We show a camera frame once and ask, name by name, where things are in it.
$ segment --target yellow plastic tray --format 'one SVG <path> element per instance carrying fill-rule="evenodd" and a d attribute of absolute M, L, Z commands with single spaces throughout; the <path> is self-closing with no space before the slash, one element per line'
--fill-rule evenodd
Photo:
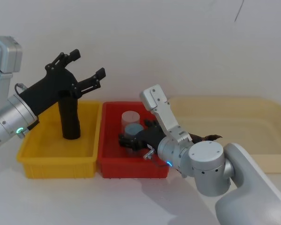
<path fill-rule="evenodd" d="M 25 137 L 17 160 L 28 178 L 90 178 L 96 172 L 102 104 L 79 101 L 81 137 L 62 137 L 58 104 L 39 117 L 40 123 Z"/>
<path fill-rule="evenodd" d="M 242 145 L 266 173 L 281 173 L 281 106 L 250 97 L 175 97 L 171 109 L 188 132 Z"/>

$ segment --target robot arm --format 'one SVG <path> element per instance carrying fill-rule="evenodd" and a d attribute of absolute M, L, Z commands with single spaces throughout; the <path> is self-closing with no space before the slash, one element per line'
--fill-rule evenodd
<path fill-rule="evenodd" d="M 213 141 L 194 143 L 191 135 L 178 125 L 159 85 L 143 91 L 140 98 L 165 134 L 157 149 L 150 151 L 152 154 L 157 152 L 183 177 L 194 177 L 203 195 L 225 194 L 231 179 L 237 186 L 216 203 L 221 225 L 281 225 L 281 193 L 245 149 L 235 143 L 224 148 Z"/>
<path fill-rule="evenodd" d="M 102 68 L 92 77 L 78 82 L 65 67 L 79 58 L 77 49 L 69 55 L 61 53 L 45 67 L 47 74 L 43 79 L 29 88 L 17 84 L 16 93 L 7 98 L 12 73 L 20 71 L 22 49 L 12 37 L 0 36 L 0 145 L 14 135 L 23 138 L 38 123 L 38 115 L 57 102 L 64 137 L 75 139 L 80 136 L 77 99 L 101 87 L 105 70 Z"/>

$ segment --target red plastic tray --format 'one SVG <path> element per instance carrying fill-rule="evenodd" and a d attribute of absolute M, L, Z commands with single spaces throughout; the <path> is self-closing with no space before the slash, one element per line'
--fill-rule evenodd
<path fill-rule="evenodd" d="M 120 147 L 118 135 L 121 133 L 122 113 L 136 111 L 140 114 L 143 127 L 144 119 L 154 120 L 155 116 L 148 112 L 141 102 L 105 102 L 102 108 L 102 121 L 99 138 L 98 162 L 104 178 L 166 178 L 169 167 L 158 167 L 143 155 L 148 150 L 130 154 Z M 164 162 L 155 156 L 159 165 Z"/>

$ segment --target yellow bin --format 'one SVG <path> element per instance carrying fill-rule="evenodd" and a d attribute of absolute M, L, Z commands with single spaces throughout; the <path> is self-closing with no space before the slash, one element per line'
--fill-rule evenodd
<path fill-rule="evenodd" d="M 27 178 L 90 178 L 96 172 L 102 103 L 78 101 L 81 137 L 62 137 L 58 104 L 43 112 L 17 155 Z"/>

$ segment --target green led light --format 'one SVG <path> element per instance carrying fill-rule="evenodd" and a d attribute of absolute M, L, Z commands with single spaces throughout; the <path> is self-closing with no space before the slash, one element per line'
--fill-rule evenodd
<path fill-rule="evenodd" d="M 23 130 L 24 130 L 24 128 L 20 127 L 17 129 L 16 133 L 18 134 L 18 133 L 22 132 Z"/>

